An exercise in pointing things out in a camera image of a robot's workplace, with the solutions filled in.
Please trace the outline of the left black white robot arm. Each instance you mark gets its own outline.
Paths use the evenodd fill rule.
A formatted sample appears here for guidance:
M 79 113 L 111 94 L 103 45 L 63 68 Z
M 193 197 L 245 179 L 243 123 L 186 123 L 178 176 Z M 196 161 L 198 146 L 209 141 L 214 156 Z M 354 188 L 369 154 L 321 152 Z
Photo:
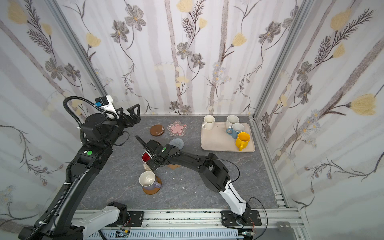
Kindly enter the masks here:
M 72 100 L 85 102 L 97 113 L 84 122 L 69 108 Z M 77 122 L 81 132 L 82 147 L 66 168 L 65 181 L 53 202 L 32 227 L 24 227 L 20 240 L 80 240 L 85 237 L 84 227 L 73 227 L 72 219 L 92 181 L 106 165 L 116 141 L 126 128 L 141 121 L 141 106 L 107 110 L 107 97 L 91 102 L 83 97 L 70 96 L 63 100 L 64 109 Z

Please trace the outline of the white mug red inside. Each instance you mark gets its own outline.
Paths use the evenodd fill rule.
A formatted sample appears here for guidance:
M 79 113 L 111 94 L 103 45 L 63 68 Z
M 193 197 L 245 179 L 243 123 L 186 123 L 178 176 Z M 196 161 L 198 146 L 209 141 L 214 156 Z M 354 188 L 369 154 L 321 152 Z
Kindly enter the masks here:
M 143 163 L 147 163 L 148 161 L 150 161 L 152 159 L 151 155 L 147 152 L 144 152 L 142 154 L 142 161 Z

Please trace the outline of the pink flower coaster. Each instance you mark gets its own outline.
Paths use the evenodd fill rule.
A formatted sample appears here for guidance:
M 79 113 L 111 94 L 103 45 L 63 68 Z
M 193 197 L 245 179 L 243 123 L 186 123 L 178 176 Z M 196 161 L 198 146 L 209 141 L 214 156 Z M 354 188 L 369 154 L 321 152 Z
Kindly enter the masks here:
M 182 137 L 186 134 L 188 126 L 180 121 L 175 121 L 173 124 L 168 125 L 167 129 L 171 137 Z

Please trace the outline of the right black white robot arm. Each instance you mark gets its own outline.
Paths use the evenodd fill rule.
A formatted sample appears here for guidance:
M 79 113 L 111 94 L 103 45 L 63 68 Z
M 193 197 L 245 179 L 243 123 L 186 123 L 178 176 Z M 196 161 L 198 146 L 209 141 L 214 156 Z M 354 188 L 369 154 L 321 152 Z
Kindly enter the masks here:
M 256 217 L 251 216 L 252 208 L 249 201 L 243 200 L 233 185 L 238 178 L 231 179 L 228 168 L 223 164 L 225 160 L 212 153 L 206 156 L 193 155 L 173 145 L 162 146 L 155 140 L 146 143 L 138 135 L 135 137 L 150 156 L 147 165 L 151 171 L 168 165 L 180 165 L 197 172 L 204 185 L 211 191 L 219 193 L 227 202 L 237 225 L 245 226 L 248 221 L 251 221 L 253 227 L 257 225 Z

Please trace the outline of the woven multicolour round coaster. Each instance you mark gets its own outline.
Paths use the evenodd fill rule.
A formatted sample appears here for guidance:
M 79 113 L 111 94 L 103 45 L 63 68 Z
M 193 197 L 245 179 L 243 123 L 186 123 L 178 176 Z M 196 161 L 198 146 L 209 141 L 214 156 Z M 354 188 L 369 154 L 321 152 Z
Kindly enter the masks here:
M 151 171 L 151 168 L 147 165 L 147 163 L 143 163 L 145 171 Z

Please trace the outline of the dark brown round coaster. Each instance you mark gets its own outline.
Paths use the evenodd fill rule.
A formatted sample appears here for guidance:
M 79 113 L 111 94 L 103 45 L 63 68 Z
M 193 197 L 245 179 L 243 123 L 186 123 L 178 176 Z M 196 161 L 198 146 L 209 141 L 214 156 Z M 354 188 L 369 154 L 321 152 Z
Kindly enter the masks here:
M 162 125 L 153 125 L 150 128 L 150 134 L 155 137 L 161 136 L 164 132 L 165 128 Z

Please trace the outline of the brown paw print coaster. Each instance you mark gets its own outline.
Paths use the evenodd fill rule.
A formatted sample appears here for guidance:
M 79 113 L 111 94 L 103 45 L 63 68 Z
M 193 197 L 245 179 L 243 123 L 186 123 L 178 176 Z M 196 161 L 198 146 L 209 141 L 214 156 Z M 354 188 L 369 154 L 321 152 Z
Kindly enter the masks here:
M 177 168 L 180 168 L 181 166 L 180 165 L 167 165 L 167 167 L 172 169 L 172 170 L 175 170 Z

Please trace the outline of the lavender mug white inside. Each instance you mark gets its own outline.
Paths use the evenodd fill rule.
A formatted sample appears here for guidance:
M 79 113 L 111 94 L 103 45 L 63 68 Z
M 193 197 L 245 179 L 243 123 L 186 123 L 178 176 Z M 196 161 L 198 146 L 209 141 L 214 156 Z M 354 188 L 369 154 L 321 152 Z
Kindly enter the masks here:
M 160 189 L 162 185 L 157 181 L 157 177 L 152 171 L 145 171 L 139 177 L 139 184 L 144 190 L 153 191 Z

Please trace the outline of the grey round felt coaster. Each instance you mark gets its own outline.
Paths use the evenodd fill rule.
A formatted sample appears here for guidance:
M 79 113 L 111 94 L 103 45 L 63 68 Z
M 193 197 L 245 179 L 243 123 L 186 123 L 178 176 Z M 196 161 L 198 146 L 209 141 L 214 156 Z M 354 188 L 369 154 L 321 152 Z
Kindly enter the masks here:
M 184 143 L 184 141 L 182 139 L 176 138 L 176 139 L 171 140 L 169 142 L 169 145 L 172 145 L 172 146 L 178 148 L 179 150 L 182 150 L 184 145 L 185 145 L 185 143 Z

